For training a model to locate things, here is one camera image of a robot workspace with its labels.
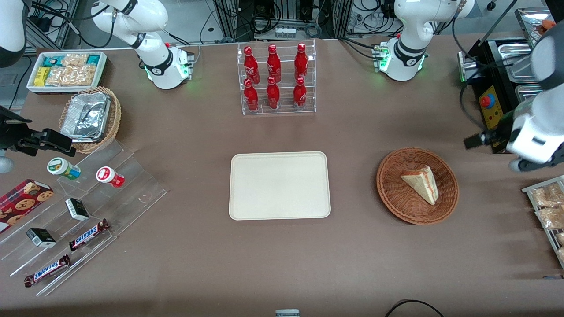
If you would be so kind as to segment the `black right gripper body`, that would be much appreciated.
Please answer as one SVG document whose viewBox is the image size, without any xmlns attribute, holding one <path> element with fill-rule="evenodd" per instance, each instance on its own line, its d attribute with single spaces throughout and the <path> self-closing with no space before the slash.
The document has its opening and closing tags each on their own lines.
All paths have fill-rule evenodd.
<svg viewBox="0 0 564 317">
<path fill-rule="evenodd" d="M 0 148 L 14 152 L 32 152 L 32 148 L 19 146 L 23 138 L 30 135 L 27 124 L 32 120 L 26 119 L 6 107 L 0 107 Z"/>
</svg>

